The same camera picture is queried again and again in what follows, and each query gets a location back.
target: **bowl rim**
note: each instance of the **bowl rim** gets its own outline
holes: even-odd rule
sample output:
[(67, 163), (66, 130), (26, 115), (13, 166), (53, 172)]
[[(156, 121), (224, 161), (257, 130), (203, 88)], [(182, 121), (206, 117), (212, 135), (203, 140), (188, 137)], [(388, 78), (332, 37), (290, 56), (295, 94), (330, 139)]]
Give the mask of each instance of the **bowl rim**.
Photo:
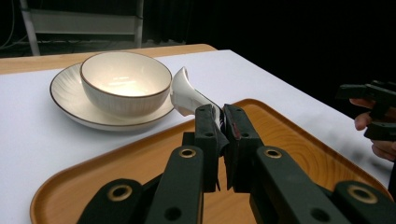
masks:
[[(155, 61), (156, 63), (159, 63), (160, 65), (162, 65), (162, 66), (166, 69), (166, 71), (168, 71), (168, 74), (169, 74), (169, 76), (170, 76), (170, 81), (169, 81), (168, 85), (167, 85), (163, 90), (154, 92), (154, 93), (152, 93), (152, 94), (141, 95), (141, 96), (119, 95), (119, 94), (116, 94), (116, 93), (112, 93), (112, 92), (109, 92), (109, 91), (104, 91), (104, 90), (102, 90), (102, 89), (99, 89), (99, 88), (97, 88), (96, 86), (92, 85), (91, 82), (90, 82), (89, 80), (87, 80), (87, 79), (84, 77), (84, 74), (83, 74), (83, 72), (82, 72), (82, 67), (83, 67), (84, 63), (87, 62), (89, 59), (91, 59), (91, 58), (93, 58), (93, 57), (96, 57), (96, 56), (99, 56), (99, 55), (102, 55), (102, 54), (108, 54), (108, 53), (112, 53), (112, 54), (113, 54), (113, 53), (134, 54), (134, 55), (139, 56), (139, 57), (144, 57), (144, 58), (147, 58), (147, 59), (151, 59), (151, 60)], [(95, 90), (97, 90), (97, 91), (99, 91), (99, 92), (105, 93), (105, 94), (107, 94), (107, 95), (112, 95), (112, 96), (117, 96), (117, 97), (122, 97), (122, 98), (130, 98), (130, 99), (147, 98), (147, 97), (151, 97), (151, 96), (155, 96), (155, 95), (162, 94), (162, 93), (164, 93), (164, 92), (170, 90), (170, 87), (171, 87), (171, 84), (172, 84), (172, 80), (173, 80), (172, 73), (171, 73), (171, 71), (169, 70), (169, 68), (168, 68), (165, 64), (161, 63), (160, 61), (158, 61), (157, 59), (155, 59), (155, 58), (153, 58), (153, 57), (149, 57), (149, 56), (144, 55), (144, 54), (141, 54), (141, 53), (134, 53), (134, 52), (129, 52), (129, 51), (108, 51), (108, 52), (100, 52), (100, 53), (94, 54), (94, 55), (88, 57), (87, 59), (85, 59), (85, 60), (81, 63), (81, 67), (79, 68), (79, 75), (80, 75), (80, 77), (81, 77), (81, 82), (85, 82), (85, 83), (86, 83), (87, 85), (89, 85), (91, 88), (93, 88), (93, 89), (95, 89)]]

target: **tray rim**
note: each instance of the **tray rim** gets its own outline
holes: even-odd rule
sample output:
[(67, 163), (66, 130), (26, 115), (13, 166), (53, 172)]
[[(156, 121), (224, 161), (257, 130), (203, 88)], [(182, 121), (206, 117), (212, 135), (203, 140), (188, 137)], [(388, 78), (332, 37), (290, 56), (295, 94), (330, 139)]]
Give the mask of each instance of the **tray rim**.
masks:
[[(298, 126), (297, 124), (295, 124), (294, 122), (292, 122), (290, 119), (286, 118), (285, 116), (283, 116), (283, 115), (280, 114), (279, 112), (275, 111), (272, 107), (270, 107), (270, 106), (267, 105), (266, 103), (261, 102), (261, 101), (256, 100), (256, 99), (253, 99), (253, 98), (246, 98), (246, 99), (243, 99), (243, 100), (241, 100), (241, 101), (238, 101), (238, 102), (233, 103), (233, 105), (238, 105), (238, 106), (243, 105), (243, 104), (246, 104), (246, 105), (249, 105), (249, 104), (251, 104), (251, 105), (257, 105), (257, 106), (260, 106), (260, 107), (264, 106), (264, 107), (266, 107), (267, 109), (271, 110), (271, 112), (272, 112), (273, 115), (276, 115), (276, 116), (278, 116), (279, 118), (282, 118), (282, 120), (286, 121), (288, 124), (291, 124), (292, 126), (294, 126), (294, 128), (298, 129), (300, 132), (303, 132), (303, 133), (305, 134), (305, 136), (308, 136), (310, 139), (313, 139), (313, 140), (315, 140), (315, 141), (318, 142), (318, 143), (321, 143), (323, 146), (325, 146), (327, 149), (329, 149), (330, 151), (328, 151), (328, 153), (329, 153), (329, 152), (332, 153), (332, 154), (333, 154), (334, 156), (336, 156), (337, 159), (340, 160), (340, 162), (343, 163), (344, 165), (345, 165), (345, 162), (346, 162), (350, 169), (353, 168), (353, 172), (354, 172), (355, 174), (357, 174), (357, 175), (363, 175), (363, 176), (365, 176), (364, 178), (369, 178), (369, 179), (370, 179), (370, 182), (372, 182), (372, 183), (375, 182), (379, 187), (382, 187), (382, 189), (378, 189), (378, 190), (382, 191), (383, 193), (387, 193), (386, 196), (388, 196), (390, 199), (392, 199), (392, 197), (391, 197), (390, 193), (388, 192), (387, 188), (386, 188), (381, 182), (379, 182), (379, 180), (377, 180), (377, 179), (374, 178), (372, 175), (370, 175), (369, 173), (367, 173), (366, 171), (364, 171), (362, 168), (360, 168), (360, 167), (359, 167), (357, 164), (355, 164), (354, 162), (350, 161), (348, 158), (344, 157), (341, 153), (337, 152), (336, 150), (332, 149), (331, 147), (329, 147), (329, 146), (326, 145), (325, 143), (321, 142), (321, 141), (320, 141), (319, 139), (317, 139), (314, 135), (312, 135), (311, 133), (307, 132), (307, 131), (304, 130), (302, 127), (300, 127), (300, 126)], [(91, 159), (88, 159), (88, 160), (86, 160), (86, 161), (80, 162), (80, 163), (78, 163), (78, 164), (75, 164), (75, 165), (73, 165), (73, 166), (70, 166), (70, 167), (68, 167), (68, 168), (66, 168), (66, 169), (63, 169), (62, 171), (57, 172), (56, 174), (52, 175), (50, 178), (48, 178), (48, 179), (38, 188), (38, 190), (36, 191), (36, 193), (35, 193), (35, 195), (34, 195), (32, 201), (31, 201), (31, 204), (30, 204), (30, 218), (31, 218), (32, 223), (38, 223), (38, 222), (37, 222), (37, 218), (36, 218), (36, 216), (35, 216), (35, 207), (37, 206), (37, 202), (39, 201), (39, 197), (43, 194), (44, 191), (47, 190), (47, 187), (48, 187), (48, 186), (50, 186), (50, 185), (56, 185), (56, 186), (62, 185), (62, 182), (61, 182), (61, 183), (52, 183), (53, 180), (55, 180), (56, 178), (62, 178), (62, 175), (68, 175), (68, 173), (69, 173), (70, 171), (75, 171), (77, 168), (90, 165), (90, 163), (91, 163), (92, 161), (103, 160), (104, 158), (106, 158), (106, 157), (109, 156), (109, 155), (113, 155), (113, 154), (115, 154), (115, 153), (121, 152), (123, 148), (126, 148), (126, 147), (128, 147), (128, 146), (143, 144), (145, 141), (148, 141), (148, 140), (151, 139), (151, 138), (156, 138), (157, 136), (161, 136), (161, 135), (163, 135), (163, 134), (170, 133), (169, 131), (178, 130), (178, 129), (185, 130), (185, 128), (183, 128), (183, 127), (185, 127), (185, 126), (190, 127), (192, 123), (194, 123), (194, 119), (185, 121), (185, 122), (183, 122), (183, 123), (180, 123), (180, 124), (178, 124), (178, 125), (175, 125), (174, 127), (171, 127), (171, 128), (169, 128), (169, 129), (160, 131), (160, 132), (158, 132), (158, 133), (155, 133), (155, 134), (153, 134), (153, 135), (151, 135), (151, 136), (142, 138), (142, 139), (137, 140), (137, 141), (135, 141), (135, 142), (126, 144), (126, 145), (124, 145), (124, 146), (122, 146), (122, 147), (117, 147), (117, 148), (115, 148), (115, 149), (113, 149), (113, 150), (111, 150), (111, 151), (108, 151), (108, 152), (106, 152), (106, 153), (104, 153), (104, 154), (102, 154), (102, 155), (99, 155), (99, 156), (93, 157), (93, 158), (91, 158)]]

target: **human hand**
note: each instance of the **human hand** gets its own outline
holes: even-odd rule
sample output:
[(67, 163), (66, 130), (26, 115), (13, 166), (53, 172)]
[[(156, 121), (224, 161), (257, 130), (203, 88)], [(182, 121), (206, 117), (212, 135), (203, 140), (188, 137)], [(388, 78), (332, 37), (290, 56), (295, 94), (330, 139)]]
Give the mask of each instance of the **human hand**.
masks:
[[(349, 99), (349, 102), (353, 105), (369, 109), (372, 109), (375, 105), (375, 101), (367, 99)], [(385, 114), (385, 117), (381, 120), (373, 120), (370, 117), (370, 112), (362, 113), (355, 118), (355, 128), (358, 131), (364, 130), (372, 121), (396, 122), (396, 108), (391, 107)], [(371, 141), (373, 143), (372, 150), (377, 157), (388, 161), (396, 160), (396, 142), (378, 140)]]

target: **black plastic part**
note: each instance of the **black plastic part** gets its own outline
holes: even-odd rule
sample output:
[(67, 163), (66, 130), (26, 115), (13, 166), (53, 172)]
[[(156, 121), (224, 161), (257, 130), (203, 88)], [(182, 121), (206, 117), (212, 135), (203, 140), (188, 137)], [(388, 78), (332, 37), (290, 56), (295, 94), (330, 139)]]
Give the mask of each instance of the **black plastic part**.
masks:
[(375, 100), (377, 103), (388, 106), (396, 106), (396, 92), (384, 89), (382, 87), (366, 84), (366, 97)]
[(372, 85), (377, 87), (381, 87), (390, 91), (396, 91), (396, 83), (395, 82), (384, 82), (380, 80), (373, 80), (371, 82)]
[(225, 136), (213, 119), (212, 105), (202, 105), (195, 110), (195, 136), (193, 146), (199, 147), (205, 155), (204, 192), (216, 191), (219, 172), (219, 155), (222, 150), (221, 139)]
[(249, 204), (258, 224), (277, 223), (279, 216), (259, 178), (253, 180)]
[(364, 136), (372, 140), (396, 141), (396, 123), (372, 122)]
[(274, 207), (279, 220), (273, 223), (350, 223), (285, 150), (259, 147), (254, 169), (259, 184), (253, 196)]
[(145, 223), (202, 223), (203, 175), (203, 151), (193, 146), (176, 148), (163, 172)]
[(343, 84), (335, 94), (336, 99), (364, 98), (367, 91), (365, 85)]
[(376, 103), (370, 111), (370, 117), (372, 119), (383, 119), (388, 110), (389, 106)]
[(116, 179), (102, 186), (85, 207), (78, 224), (142, 223), (139, 206), (142, 186), (130, 179)]
[(230, 144), (224, 150), (227, 189), (250, 193), (252, 186), (251, 158), (264, 145), (245, 111), (235, 105), (225, 105), (226, 136)]
[(163, 175), (160, 174), (143, 185), (143, 196), (139, 202), (139, 209), (140, 211), (142, 211), (141, 214), (142, 219), (141, 222), (136, 221), (134, 222), (134, 224), (144, 223), (144, 221), (146, 220), (147, 215), (149, 213), (149, 208), (151, 207), (151, 203), (155, 195), (155, 191), (157, 191), (162, 176)]
[(183, 133), (182, 146), (194, 146), (195, 144), (195, 133)]
[(380, 191), (357, 181), (343, 181), (335, 186), (333, 203), (353, 223), (394, 224), (396, 203)]

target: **white bowl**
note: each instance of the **white bowl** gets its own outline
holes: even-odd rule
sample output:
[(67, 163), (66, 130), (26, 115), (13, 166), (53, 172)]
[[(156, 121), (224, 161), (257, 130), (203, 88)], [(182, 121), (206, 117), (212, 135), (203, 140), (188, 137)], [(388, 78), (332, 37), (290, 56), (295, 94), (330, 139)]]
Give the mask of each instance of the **white bowl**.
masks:
[(132, 52), (106, 52), (84, 61), (81, 84), (93, 105), (110, 115), (145, 116), (169, 95), (172, 74), (157, 60)]

